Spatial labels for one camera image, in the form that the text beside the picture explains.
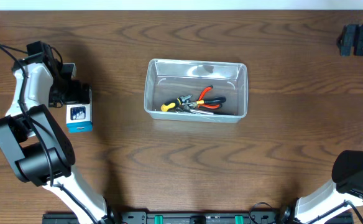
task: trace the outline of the clear plastic bin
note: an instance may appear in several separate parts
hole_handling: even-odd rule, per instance
[[[225,96],[227,101],[222,108],[207,111],[222,115],[161,111],[162,104],[180,96],[193,95],[191,101],[196,101],[210,85],[213,89],[204,99]],[[144,109],[153,119],[236,123],[247,114],[247,68],[242,63],[152,59],[145,81]]]

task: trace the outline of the brown wooden tabletop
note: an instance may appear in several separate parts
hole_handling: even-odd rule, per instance
[[[110,204],[241,211],[306,196],[331,178],[340,152],[363,150],[363,57],[336,47],[350,23],[363,23],[363,11],[0,12],[0,42],[42,40],[92,84],[93,132],[68,134],[65,108],[50,111]],[[152,58],[246,64],[247,116],[153,120],[144,111]],[[0,51],[0,118],[14,94],[12,64]],[[19,181],[0,150],[0,223],[40,223],[49,211],[69,209]]]

